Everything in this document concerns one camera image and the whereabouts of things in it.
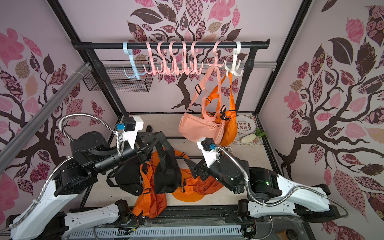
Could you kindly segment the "light blue plastic hook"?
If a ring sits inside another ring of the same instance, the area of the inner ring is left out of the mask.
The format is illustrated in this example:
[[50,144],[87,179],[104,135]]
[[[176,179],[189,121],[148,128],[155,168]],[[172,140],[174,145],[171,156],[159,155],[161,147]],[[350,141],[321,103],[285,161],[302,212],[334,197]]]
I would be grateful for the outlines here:
[[130,60],[130,64],[131,64],[131,69],[133,71],[133,75],[129,76],[124,68],[124,74],[125,76],[128,78],[128,79],[136,79],[136,80],[140,80],[141,79],[141,76],[143,76],[145,73],[139,73],[137,67],[136,67],[136,64],[135,64],[135,61],[134,61],[134,54],[133,54],[133,50],[132,49],[129,49],[128,48],[128,43],[129,42],[123,42],[122,46],[123,46],[123,51],[125,53],[125,55],[127,55],[129,57],[129,60]]

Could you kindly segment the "pink plastic hook rightmost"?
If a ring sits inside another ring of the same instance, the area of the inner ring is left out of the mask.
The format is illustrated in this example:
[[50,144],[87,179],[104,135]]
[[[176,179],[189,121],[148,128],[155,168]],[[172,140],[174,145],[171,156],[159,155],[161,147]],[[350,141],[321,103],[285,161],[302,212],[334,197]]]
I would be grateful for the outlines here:
[[209,67],[222,68],[224,66],[224,63],[222,63],[222,64],[219,63],[219,57],[218,57],[218,54],[217,54],[217,48],[218,48],[220,43],[221,43],[221,41],[216,41],[215,42],[215,45],[213,47],[213,54],[214,54],[213,63],[210,63],[209,61],[207,61],[207,64],[208,64]]

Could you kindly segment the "white plastic hook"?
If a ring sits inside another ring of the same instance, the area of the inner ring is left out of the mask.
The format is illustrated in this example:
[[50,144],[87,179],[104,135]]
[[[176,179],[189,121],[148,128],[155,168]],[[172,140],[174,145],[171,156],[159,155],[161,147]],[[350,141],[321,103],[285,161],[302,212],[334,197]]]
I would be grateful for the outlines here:
[[238,60],[238,55],[241,53],[241,42],[236,41],[236,48],[233,49],[233,61],[231,67],[227,66],[227,60],[224,62],[224,67],[226,70],[226,76],[228,77],[230,74],[233,76],[239,77],[243,74],[243,70],[241,72],[237,72],[241,65],[241,60]]

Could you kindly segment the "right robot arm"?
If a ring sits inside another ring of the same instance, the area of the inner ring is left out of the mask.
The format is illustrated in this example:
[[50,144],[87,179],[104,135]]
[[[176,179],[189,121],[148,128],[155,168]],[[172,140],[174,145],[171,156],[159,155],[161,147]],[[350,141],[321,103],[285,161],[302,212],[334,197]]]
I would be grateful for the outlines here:
[[308,223],[325,223],[349,217],[348,209],[331,199],[324,184],[309,187],[274,171],[250,167],[234,156],[230,147],[215,144],[211,138],[197,141],[203,158],[199,163],[184,159],[194,178],[213,177],[233,194],[246,193],[238,201],[238,214],[246,218],[294,216]]

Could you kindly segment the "salmon pink sling bag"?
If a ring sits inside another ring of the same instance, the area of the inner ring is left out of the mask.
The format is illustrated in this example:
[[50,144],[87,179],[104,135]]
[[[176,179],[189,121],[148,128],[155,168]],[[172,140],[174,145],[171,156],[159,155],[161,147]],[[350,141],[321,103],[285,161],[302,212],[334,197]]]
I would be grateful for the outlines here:
[[195,94],[192,98],[191,104],[194,104],[195,101],[202,96],[202,114],[203,116],[197,117],[188,112],[185,112],[181,118],[179,124],[179,132],[189,141],[197,142],[201,138],[212,138],[215,144],[219,144],[222,141],[224,131],[225,131],[225,120],[221,118],[222,109],[225,109],[225,105],[223,105],[222,101],[222,92],[218,89],[218,104],[214,116],[209,116],[206,111],[206,100],[207,93],[206,83],[209,77],[212,75],[212,72],[217,73],[217,87],[221,87],[221,74],[220,70],[216,66],[209,67],[204,78],[195,86]]

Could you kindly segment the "grey aluminium rail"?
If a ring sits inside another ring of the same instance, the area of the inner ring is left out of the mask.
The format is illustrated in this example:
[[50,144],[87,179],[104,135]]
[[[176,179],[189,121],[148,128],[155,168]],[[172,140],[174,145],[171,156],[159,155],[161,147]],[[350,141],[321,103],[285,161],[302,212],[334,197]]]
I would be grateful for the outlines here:
[[21,129],[1,151],[1,173],[11,164],[18,153],[30,141],[45,121],[51,116],[59,104],[65,99],[75,85],[82,80],[84,75],[90,72],[90,64],[84,63],[74,72],[73,75],[63,84],[52,98],[35,114],[32,119]]

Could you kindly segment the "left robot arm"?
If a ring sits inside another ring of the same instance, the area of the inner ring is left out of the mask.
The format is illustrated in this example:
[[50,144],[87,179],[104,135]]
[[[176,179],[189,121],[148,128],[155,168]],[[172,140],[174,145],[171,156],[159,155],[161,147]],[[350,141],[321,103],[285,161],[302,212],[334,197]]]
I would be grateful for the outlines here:
[[78,213],[64,213],[63,208],[105,174],[132,159],[146,160],[165,135],[144,133],[140,117],[125,117],[111,128],[117,145],[112,148],[99,132],[88,132],[70,138],[72,156],[49,175],[40,194],[32,204],[1,235],[12,240],[65,240],[74,232],[98,225],[112,224],[130,215],[125,200]]

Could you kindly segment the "black clothes rack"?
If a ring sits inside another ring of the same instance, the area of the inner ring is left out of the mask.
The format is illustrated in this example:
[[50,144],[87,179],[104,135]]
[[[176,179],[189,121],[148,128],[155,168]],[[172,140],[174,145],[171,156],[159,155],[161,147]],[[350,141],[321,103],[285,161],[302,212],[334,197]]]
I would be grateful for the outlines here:
[[[255,58],[258,50],[266,50],[270,46],[270,39],[267,39],[266,41],[252,41],[252,42],[241,42],[241,48],[242,49],[249,49],[250,52],[248,54],[248,58],[244,65],[244,73],[242,77],[242,82],[240,85],[240,91],[237,96],[236,100],[236,110],[238,111],[240,109],[240,104],[242,102],[242,98],[244,96],[245,88],[247,86],[247,83],[249,81],[251,72],[254,69],[255,66]],[[75,42],[72,41],[72,46],[75,50],[79,52],[85,52],[88,55],[88,63],[91,64],[93,70],[100,76],[100,80],[104,83],[105,88],[109,91],[110,95],[112,96],[112,99],[114,100],[114,103],[117,105],[118,109],[120,110],[121,114],[124,118],[129,117],[129,113],[127,112],[124,104],[122,103],[119,95],[117,94],[116,89],[113,87],[110,77],[108,76],[106,72],[106,68],[104,67],[104,64],[99,59],[98,55],[96,54],[95,50],[122,50],[124,47],[128,49],[156,49],[157,47],[160,47],[161,49],[182,49],[183,44],[182,43],[150,43],[149,45],[146,45],[145,43],[91,43],[91,42]]]

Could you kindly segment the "orange flat bag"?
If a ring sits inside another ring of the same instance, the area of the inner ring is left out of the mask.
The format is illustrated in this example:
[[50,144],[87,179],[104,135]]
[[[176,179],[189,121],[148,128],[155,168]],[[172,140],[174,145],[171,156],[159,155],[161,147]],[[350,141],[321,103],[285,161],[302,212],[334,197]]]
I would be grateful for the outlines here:
[[192,203],[200,201],[204,195],[194,191],[195,184],[202,183],[200,178],[194,179],[190,169],[180,168],[182,174],[182,186],[178,187],[173,193],[173,197],[179,201]]

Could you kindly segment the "dark orange backpack left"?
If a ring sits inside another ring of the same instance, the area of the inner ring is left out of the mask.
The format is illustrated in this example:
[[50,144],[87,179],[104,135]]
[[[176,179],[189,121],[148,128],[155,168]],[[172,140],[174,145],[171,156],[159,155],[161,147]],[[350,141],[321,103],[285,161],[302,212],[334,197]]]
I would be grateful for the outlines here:
[[140,173],[143,180],[142,194],[136,200],[133,208],[135,216],[142,215],[153,219],[160,215],[167,207],[166,194],[155,193],[154,170],[151,163],[144,163],[140,166]]

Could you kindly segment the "bright orange sling bag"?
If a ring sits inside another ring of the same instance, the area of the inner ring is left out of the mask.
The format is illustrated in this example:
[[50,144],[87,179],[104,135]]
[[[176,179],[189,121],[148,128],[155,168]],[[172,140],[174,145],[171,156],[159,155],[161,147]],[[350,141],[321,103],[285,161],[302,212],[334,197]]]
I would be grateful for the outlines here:
[[224,134],[220,143],[223,147],[230,145],[235,140],[238,133],[236,103],[234,98],[234,94],[239,91],[238,79],[233,81],[233,74],[229,73],[229,81],[231,84],[229,88],[221,87],[224,96],[229,97],[229,110],[222,111],[220,117],[215,119],[216,123],[221,123],[221,120],[225,121]]

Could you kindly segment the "white toy radish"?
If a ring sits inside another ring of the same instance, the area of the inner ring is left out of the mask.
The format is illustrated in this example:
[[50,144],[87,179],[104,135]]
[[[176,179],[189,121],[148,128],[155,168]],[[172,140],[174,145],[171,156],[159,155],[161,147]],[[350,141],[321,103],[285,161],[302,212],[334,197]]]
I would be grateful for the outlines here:
[[256,139],[256,137],[257,136],[255,134],[249,134],[241,138],[240,142],[242,144],[249,144],[249,143],[252,143]]

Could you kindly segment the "white round printed plate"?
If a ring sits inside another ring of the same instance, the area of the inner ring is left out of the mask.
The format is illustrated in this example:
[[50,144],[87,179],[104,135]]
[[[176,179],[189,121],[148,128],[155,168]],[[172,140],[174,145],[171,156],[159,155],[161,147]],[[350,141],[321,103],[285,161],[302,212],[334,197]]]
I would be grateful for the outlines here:
[[249,135],[256,131],[257,122],[253,115],[237,115],[238,133]]

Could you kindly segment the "pink plastic hook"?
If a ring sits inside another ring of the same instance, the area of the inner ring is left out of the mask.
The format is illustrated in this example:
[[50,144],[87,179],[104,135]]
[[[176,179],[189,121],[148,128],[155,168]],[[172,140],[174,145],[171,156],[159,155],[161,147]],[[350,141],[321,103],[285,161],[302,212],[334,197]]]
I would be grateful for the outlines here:
[[182,61],[181,61],[181,64],[182,64],[182,68],[178,71],[178,74],[185,74],[185,75],[189,75],[190,74],[190,69],[188,67],[188,62],[187,62],[187,44],[185,41],[182,41],[182,45],[183,45],[183,58],[182,58]]
[[155,68],[152,48],[151,48],[151,44],[150,44],[149,41],[146,41],[146,46],[147,46],[147,50],[148,50],[148,54],[149,54],[149,60],[148,60],[148,62],[149,62],[148,67],[149,68],[147,69],[145,65],[143,65],[143,67],[144,67],[144,70],[145,70],[146,74],[152,75],[152,76],[156,76],[157,75],[157,71],[156,71],[156,68]]
[[204,64],[201,64],[201,67],[198,68],[198,60],[197,60],[196,51],[195,51],[195,46],[197,43],[198,41],[194,41],[191,45],[191,55],[193,57],[193,60],[190,62],[190,68],[189,68],[190,75],[193,75],[193,74],[200,75],[203,70]]
[[173,51],[173,45],[176,43],[176,41],[171,41],[170,44],[169,44],[169,53],[170,53],[170,56],[172,58],[172,62],[171,62],[171,68],[168,68],[168,73],[167,75],[170,76],[170,75],[178,75],[178,71],[179,71],[179,68],[178,68],[178,65],[177,65],[177,59],[174,55],[174,51]]
[[165,56],[163,55],[162,53],[162,44],[165,43],[164,41],[160,41],[158,42],[158,45],[157,45],[157,51],[158,51],[158,54],[160,55],[161,57],[161,69],[159,70],[159,68],[157,68],[157,72],[159,75],[166,75],[168,73],[168,66],[167,66],[167,61],[166,61],[166,58]]
[[221,41],[216,41],[215,42],[215,45],[213,47],[213,54],[214,54],[213,63],[210,63],[209,61],[207,61],[207,64],[208,64],[209,67],[222,68],[224,66],[224,63],[222,63],[222,64],[219,63],[219,57],[218,57],[218,54],[217,54],[217,48],[218,48],[220,43],[221,43]]

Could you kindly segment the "black sling bag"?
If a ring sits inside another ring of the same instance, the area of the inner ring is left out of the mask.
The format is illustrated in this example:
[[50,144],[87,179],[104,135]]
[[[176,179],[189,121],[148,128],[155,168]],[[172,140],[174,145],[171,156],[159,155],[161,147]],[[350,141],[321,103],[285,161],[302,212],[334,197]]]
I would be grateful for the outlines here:
[[[156,166],[154,176],[155,193],[173,193],[181,186],[182,174],[176,160],[176,151],[164,133],[161,140],[164,159],[159,161]],[[143,191],[143,180],[140,173],[141,164],[135,165],[132,158],[108,174],[107,184],[110,187],[120,188],[134,196],[139,196]]]

